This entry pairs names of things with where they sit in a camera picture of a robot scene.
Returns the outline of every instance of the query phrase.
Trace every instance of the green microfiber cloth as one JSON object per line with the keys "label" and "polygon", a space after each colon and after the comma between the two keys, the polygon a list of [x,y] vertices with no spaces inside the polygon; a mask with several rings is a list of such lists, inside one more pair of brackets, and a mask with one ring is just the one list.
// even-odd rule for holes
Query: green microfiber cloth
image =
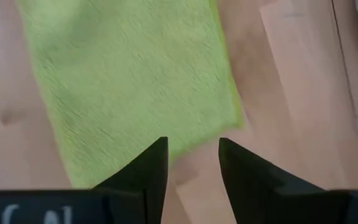
{"label": "green microfiber cloth", "polygon": [[74,187],[94,187],[160,136],[173,159],[240,125],[214,2],[16,3]]}

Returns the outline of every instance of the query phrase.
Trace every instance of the microfiber cloth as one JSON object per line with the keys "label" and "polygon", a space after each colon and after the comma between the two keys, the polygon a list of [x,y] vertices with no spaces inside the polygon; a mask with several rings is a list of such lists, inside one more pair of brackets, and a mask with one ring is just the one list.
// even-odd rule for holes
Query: microfiber cloth
{"label": "microfiber cloth", "polygon": [[208,0],[16,0],[33,71],[75,188],[160,136],[170,160],[241,124]]}

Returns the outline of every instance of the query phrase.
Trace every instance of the black device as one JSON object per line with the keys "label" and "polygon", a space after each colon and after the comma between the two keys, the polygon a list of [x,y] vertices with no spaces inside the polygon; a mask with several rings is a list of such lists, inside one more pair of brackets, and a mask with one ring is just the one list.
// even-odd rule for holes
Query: black device
{"label": "black device", "polygon": [[[238,224],[358,224],[358,190],[323,190],[226,138],[219,161]],[[167,175],[160,138],[91,190],[0,191],[0,224],[158,224]]]}

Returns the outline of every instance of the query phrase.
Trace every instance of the wooden floor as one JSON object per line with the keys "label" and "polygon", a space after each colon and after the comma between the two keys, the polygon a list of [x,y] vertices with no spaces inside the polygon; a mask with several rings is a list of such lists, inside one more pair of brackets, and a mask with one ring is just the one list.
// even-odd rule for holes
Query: wooden floor
{"label": "wooden floor", "polygon": [[[358,134],[332,2],[219,0],[219,12],[246,116],[244,129],[223,136],[320,187],[358,188]],[[8,0],[0,0],[0,89],[0,188],[67,187],[44,106],[28,94],[37,90]],[[218,137],[173,165],[163,219],[235,223]]]}

